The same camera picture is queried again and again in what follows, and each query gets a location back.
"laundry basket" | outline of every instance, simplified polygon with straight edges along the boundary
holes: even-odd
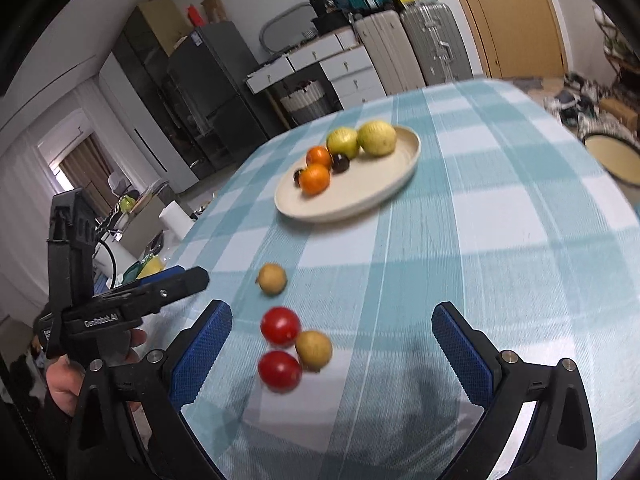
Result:
[[[324,88],[318,81],[302,84],[302,88],[280,99],[297,124],[305,124],[333,112]]]

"wooden door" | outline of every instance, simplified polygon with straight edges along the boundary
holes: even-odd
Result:
[[[487,75],[502,78],[564,75],[564,47],[550,0],[461,0],[461,3]]]

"silver suitcase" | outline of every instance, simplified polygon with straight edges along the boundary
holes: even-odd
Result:
[[[386,10],[372,14],[358,20],[355,28],[387,95],[425,86],[418,60],[397,12]]]
[[[416,2],[401,14],[404,30],[428,84],[473,77],[460,30],[449,6]]]

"drawer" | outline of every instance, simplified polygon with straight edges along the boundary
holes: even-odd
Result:
[[[354,74],[342,76],[331,81],[331,84],[334,85],[338,97],[346,97],[374,86],[382,88],[382,83],[374,68],[366,68]]]
[[[254,72],[253,75],[246,80],[247,86],[251,89],[251,92],[257,94],[260,90],[264,90],[267,86],[271,86],[275,82],[278,82],[286,76],[293,74],[289,60],[286,57],[281,57],[273,63],[263,66],[260,70]]]
[[[349,108],[353,108],[354,106],[369,103],[382,97],[386,97],[386,94],[385,90],[382,88],[382,85],[380,85],[379,87],[372,86],[371,88],[364,89],[360,92],[356,92],[355,94],[341,97],[340,102],[342,103],[342,108],[348,110]]]
[[[326,78],[329,81],[333,81],[343,75],[349,75],[359,70],[369,68],[373,66],[373,63],[369,59],[367,50],[363,46],[360,46],[353,50],[343,52],[338,56],[333,56],[331,59],[325,59],[320,65],[326,74]]]
[[[342,45],[335,34],[324,36],[300,47],[287,57],[295,70],[312,65],[316,61],[338,54],[342,51]]]
[[[345,30],[337,31],[335,35],[338,36],[338,40],[340,40],[340,44],[342,45],[343,50],[358,46],[358,40],[352,28],[346,28]]]

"refrigerator sticker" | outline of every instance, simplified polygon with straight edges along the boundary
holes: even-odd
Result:
[[[200,37],[200,35],[198,34],[197,30],[194,30],[191,33],[191,39],[193,40],[193,43],[196,44],[196,46],[200,46],[202,44],[202,38]]]

